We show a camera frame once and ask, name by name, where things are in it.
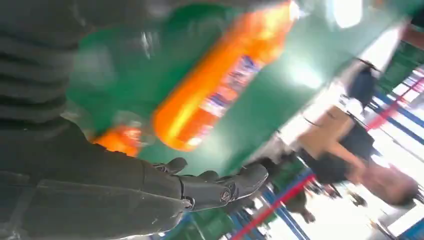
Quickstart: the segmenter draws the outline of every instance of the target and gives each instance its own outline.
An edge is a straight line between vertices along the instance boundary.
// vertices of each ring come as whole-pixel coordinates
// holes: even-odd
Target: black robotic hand
[[[164,232],[184,212],[222,207],[252,194],[268,176],[261,165],[220,179],[213,171],[174,175],[187,165],[183,158],[152,165],[86,142],[73,125],[48,141],[2,142],[1,151],[13,159],[0,164],[0,239],[9,240]]]

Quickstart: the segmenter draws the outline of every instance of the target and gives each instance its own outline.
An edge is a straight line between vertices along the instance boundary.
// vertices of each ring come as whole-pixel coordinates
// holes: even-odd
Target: person in black
[[[153,234],[260,187],[262,166],[218,180],[176,176],[91,144],[60,117],[84,36],[195,2],[249,10],[280,1],[0,0],[0,239]]]
[[[417,182],[394,166],[383,167],[373,162],[371,156],[378,155],[373,143],[374,139],[365,128],[354,121],[350,131],[341,140],[332,143],[317,159],[303,149],[299,156],[321,184],[350,181],[362,184],[388,204],[410,205],[419,195]]]

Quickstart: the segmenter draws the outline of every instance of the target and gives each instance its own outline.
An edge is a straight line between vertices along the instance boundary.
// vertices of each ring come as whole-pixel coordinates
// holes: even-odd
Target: black shirt
[[[374,139],[358,122],[344,136],[339,143],[352,154],[369,161],[373,154]],[[350,171],[350,164],[329,152],[323,153],[318,159],[311,157],[305,150],[299,156],[315,173],[316,179],[321,184],[335,184],[346,181],[346,174]]]

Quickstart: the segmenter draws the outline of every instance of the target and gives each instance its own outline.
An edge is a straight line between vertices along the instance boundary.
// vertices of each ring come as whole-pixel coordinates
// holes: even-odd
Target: bottle label
[[[260,69],[249,56],[242,56],[216,91],[203,101],[200,108],[214,116],[222,117]]]

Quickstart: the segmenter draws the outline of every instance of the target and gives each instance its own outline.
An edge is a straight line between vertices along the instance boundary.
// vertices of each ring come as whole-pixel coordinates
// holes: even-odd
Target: orange bottle
[[[151,131],[141,117],[130,111],[119,111],[114,127],[93,141],[111,152],[136,157],[142,147],[153,143]]]
[[[156,136],[193,150],[261,68],[278,58],[294,18],[290,1],[241,16],[155,111]]]
[[[121,125],[108,130],[93,143],[102,145],[111,152],[121,152],[130,157],[136,157],[141,150],[139,144],[141,134],[141,130],[137,127]]]

